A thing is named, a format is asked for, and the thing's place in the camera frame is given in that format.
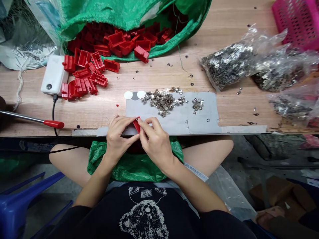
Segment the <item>green woven sack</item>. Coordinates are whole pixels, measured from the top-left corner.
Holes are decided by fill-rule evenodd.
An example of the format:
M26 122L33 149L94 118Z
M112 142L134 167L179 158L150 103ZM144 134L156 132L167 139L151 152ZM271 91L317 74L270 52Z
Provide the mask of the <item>green woven sack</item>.
M173 154L183 162L183 152L175 136L169 137ZM93 141L87 171L92 175L99 166L106 151L106 142ZM125 153L112 171L114 180L131 182L155 182L166 178L161 170L152 162L147 154Z
M153 22L160 22L161 29L170 27L167 14L163 10L173 3L182 14L188 15L189 22L167 43L156 45L151 49L149 58L156 57L171 50L198 31L208 13L211 0L61 0L59 3L61 28L57 30L59 41L67 53L67 43L75 39L85 24L90 22L109 23L125 31L138 28L143 24L148 27ZM124 58L115 55L104 58L138 60L134 52Z

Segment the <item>black cable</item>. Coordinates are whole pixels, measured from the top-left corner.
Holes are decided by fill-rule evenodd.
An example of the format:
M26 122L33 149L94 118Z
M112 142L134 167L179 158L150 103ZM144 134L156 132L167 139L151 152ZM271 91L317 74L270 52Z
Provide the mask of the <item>black cable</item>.
M52 107L52 120L54 120L54 109L55 109L55 103L56 103L57 99L58 99L58 95L54 95L53 96L53 107ZM56 131L56 128L54 128L54 133L55 133L55 136L57 138L59 138L57 131Z
M18 153L51 154L51 153L68 151L68 150L76 149L76 148L81 148L81 146L76 146L73 148L61 149L61 150L56 150L56 151L51 151L51 152L35 152L35 151L25 151L25 150L15 150L15 149L0 149L0 152L4 151L4 152L18 152Z

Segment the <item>thigh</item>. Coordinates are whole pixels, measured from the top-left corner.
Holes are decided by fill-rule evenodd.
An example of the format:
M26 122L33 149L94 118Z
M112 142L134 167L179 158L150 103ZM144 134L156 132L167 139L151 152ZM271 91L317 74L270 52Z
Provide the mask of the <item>thigh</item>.
M229 135L187 136L190 145L183 149L184 162L206 176L210 176L232 151L234 143Z
M74 146L67 144L57 144L51 151L68 149ZM65 176L76 184L84 187L91 178L87 172L90 150L87 148L76 148L49 155L50 162L56 166Z

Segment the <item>pink plastic basket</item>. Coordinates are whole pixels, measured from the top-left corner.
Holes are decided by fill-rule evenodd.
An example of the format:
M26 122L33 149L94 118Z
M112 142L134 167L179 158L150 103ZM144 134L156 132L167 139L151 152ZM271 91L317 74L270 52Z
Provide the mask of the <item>pink plastic basket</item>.
M316 0L276 0L272 6L277 28L288 28L283 44L319 50L319 11Z

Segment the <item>white power bank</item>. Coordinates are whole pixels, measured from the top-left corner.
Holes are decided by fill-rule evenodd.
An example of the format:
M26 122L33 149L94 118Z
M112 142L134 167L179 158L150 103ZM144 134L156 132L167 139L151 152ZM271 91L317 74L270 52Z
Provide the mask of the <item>white power bank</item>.
M42 93L61 96L62 83L67 83L69 77L62 62L64 62L64 56L51 55L49 57L41 85Z

